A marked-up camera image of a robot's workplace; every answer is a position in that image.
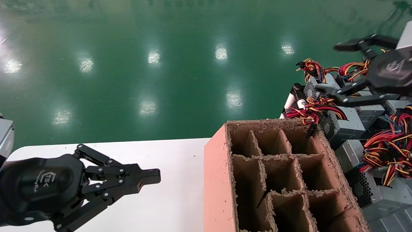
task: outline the ventilation grille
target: ventilation grille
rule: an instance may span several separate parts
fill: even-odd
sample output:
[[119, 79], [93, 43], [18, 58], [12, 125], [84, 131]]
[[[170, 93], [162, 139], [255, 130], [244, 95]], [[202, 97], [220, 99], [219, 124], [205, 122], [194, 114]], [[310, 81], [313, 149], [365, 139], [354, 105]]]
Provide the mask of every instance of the ventilation grille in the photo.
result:
[[333, 123], [332, 117], [329, 114], [324, 114], [321, 121], [321, 128], [325, 133], [327, 140], [330, 140], [335, 135], [335, 125]]
[[349, 186], [352, 189], [353, 194], [358, 199], [358, 204], [361, 208], [370, 205], [372, 203], [373, 193], [370, 191], [369, 183], [364, 173], [360, 173], [359, 169], [352, 170], [349, 175], [346, 176]]
[[318, 98], [319, 91], [317, 91], [315, 88], [316, 84], [316, 80], [313, 77], [310, 77], [308, 82], [306, 83], [305, 88], [303, 89], [303, 93], [306, 95], [306, 97], [313, 97], [314, 99]]

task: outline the cardboard box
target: cardboard box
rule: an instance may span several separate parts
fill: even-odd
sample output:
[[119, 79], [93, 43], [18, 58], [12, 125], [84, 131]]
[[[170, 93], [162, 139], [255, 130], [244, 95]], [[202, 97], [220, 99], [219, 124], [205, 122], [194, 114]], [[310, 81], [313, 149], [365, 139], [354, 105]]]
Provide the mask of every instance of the cardboard box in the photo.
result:
[[321, 131], [228, 121], [204, 151], [204, 232], [368, 232]]

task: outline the green floor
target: green floor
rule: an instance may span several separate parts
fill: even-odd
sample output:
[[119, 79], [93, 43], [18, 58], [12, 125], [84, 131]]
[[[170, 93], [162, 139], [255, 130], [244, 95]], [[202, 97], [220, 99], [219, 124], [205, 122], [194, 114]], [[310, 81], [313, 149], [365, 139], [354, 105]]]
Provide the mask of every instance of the green floor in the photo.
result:
[[15, 149], [210, 137], [227, 120], [277, 118], [303, 81], [295, 63], [359, 60], [332, 45], [399, 36], [412, 20], [385, 0], [0, 4], [0, 112]]

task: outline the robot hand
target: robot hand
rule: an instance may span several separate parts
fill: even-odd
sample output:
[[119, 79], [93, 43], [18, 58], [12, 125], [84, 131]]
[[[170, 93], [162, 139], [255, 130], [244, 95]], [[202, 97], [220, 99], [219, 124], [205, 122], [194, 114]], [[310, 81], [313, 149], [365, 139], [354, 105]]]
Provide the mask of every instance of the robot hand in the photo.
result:
[[[334, 45], [337, 51], [361, 51], [364, 58], [370, 60], [365, 78], [333, 89], [316, 86], [318, 91], [335, 98], [341, 106], [355, 107], [380, 104], [392, 99], [386, 93], [400, 96], [412, 96], [412, 21], [408, 22], [400, 39], [372, 34], [361, 39], [352, 39], [346, 43]], [[389, 48], [389, 51], [376, 55], [371, 46]], [[365, 97], [349, 97], [366, 87], [374, 94]]]
[[[97, 166], [85, 168], [80, 159]], [[0, 171], [0, 227], [51, 220], [56, 231], [73, 232], [122, 196], [159, 182], [159, 169], [121, 164], [83, 144], [73, 155], [6, 162]]]

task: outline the white table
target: white table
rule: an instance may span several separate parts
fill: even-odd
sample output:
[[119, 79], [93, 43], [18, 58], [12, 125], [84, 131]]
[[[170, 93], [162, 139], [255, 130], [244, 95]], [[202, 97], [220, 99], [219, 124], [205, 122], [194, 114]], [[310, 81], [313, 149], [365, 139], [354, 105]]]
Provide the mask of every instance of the white table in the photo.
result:
[[[120, 163], [138, 163], [142, 169], [158, 168], [162, 181], [144, 186], [139, 194], [122, 197], [76, 232], [202, 232], [203, 150], [208, 141], [204, 138], [86, 144]], [[8, 161], [72, 154], [76, 145], [22, 147]], [[53, 232], [54, 229], [50, 221], [44, 221], [2, 227], [0, 231]]]

